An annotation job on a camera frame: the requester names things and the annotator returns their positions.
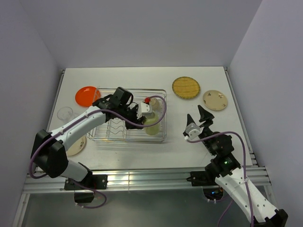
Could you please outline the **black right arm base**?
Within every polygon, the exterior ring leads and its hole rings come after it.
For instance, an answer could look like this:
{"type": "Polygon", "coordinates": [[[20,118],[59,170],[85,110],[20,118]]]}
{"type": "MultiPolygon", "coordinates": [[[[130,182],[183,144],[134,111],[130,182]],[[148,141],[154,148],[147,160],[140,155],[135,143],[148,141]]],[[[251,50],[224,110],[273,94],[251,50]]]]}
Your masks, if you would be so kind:
{"type": "Polygon", "coordinates": [[[190,172],[190,176],[186,178],[186,181],[190,182],[193,187],[214,185],[212,178],[206,171],[192,171],[190,172]]]}

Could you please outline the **beige ceramic bowl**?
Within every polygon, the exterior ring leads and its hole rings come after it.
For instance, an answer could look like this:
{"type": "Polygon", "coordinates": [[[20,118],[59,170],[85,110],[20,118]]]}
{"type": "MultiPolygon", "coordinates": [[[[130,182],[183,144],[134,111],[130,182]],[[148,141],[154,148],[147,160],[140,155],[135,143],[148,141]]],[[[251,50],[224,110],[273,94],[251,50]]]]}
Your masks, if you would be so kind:
{"type": "Polygon", "coordinates": [[[157,98],[151,98],[149,101],[149,105],[152,107],[152,110],[159,110],[160,103],[157,98]]]}

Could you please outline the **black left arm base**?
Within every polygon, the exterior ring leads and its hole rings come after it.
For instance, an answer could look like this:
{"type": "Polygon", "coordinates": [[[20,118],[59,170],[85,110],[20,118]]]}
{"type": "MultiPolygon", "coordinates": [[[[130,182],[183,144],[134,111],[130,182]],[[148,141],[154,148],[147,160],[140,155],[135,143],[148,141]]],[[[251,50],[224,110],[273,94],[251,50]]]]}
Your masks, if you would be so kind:
{"type": "Polygon", "coordinates": [[[106,202],[107,197],[100,190],[107,188],[107,175],[91,175],[81,182],[72,179],[65,180],[64,190],[74,191],[74,201],[77,204],[89,206],[93,202],[106,202]]]}

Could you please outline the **pale green mug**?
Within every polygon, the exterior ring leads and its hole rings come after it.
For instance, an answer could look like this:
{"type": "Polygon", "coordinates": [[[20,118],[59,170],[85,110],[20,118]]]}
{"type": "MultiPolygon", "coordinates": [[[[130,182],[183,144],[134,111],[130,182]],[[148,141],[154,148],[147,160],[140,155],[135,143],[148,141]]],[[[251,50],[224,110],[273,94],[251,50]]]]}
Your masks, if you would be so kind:
{"type": "MultiPolygon", "coordinates": [[[[143,122],[144,125],[152,125],[155,124],[156,122],[151,122],[150,120],[148,120],[148,116],[145,117],[145,121],[143,122]]],[[[159,132],[160,128],[159,128],[159,124],[155,124],[153,126],[149,126],[149,127],[144,127],[144,131],[147,135],[156,135],[159,132]]]]}

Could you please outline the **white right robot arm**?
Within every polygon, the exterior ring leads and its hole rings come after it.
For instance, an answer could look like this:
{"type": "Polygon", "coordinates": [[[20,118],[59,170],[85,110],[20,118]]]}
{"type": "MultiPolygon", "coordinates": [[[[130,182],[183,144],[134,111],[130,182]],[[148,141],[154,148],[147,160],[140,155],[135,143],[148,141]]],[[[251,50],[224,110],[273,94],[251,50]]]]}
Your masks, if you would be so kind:
{"type": "Polygon", "coordinates": [[[187,181],[192,186],[220,186],[241,208],[252,227],[284,227],[288,214],[263,196],[248,178],[246,165],[232,154],[232,136],[239,135],[232,131],[213,132],[210,126],[214,116],[200,105],[198,110],[200,125],[188,114],[183,135],[186,142],[203,143],[213,158],[203,171],[190,172],[187,181]]]}

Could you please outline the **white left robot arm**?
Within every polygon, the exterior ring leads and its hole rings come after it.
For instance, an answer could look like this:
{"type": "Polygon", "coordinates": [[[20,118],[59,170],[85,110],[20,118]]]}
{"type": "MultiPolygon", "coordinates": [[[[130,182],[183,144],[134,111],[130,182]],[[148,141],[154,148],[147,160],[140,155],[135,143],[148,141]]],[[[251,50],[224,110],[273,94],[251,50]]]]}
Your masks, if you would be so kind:
{"type": "Polygon", "coordinates": [[[114,118],[123,120],[127,129],[144,128],[146,115],[152,109],[145,102],[131,106],[133,100],[132,93],[118,87],[113,94],[97,99],[84,113],[64,126],[50,132],[39,131],[29,164],[31,177],[39,178],[33,171],[33,165],[37,165],[51,178],[70,178],[80,188],[89,188],[92,184],[91,171],[83,164],[69,160],[66,152],[87,132],[114,118]]]}

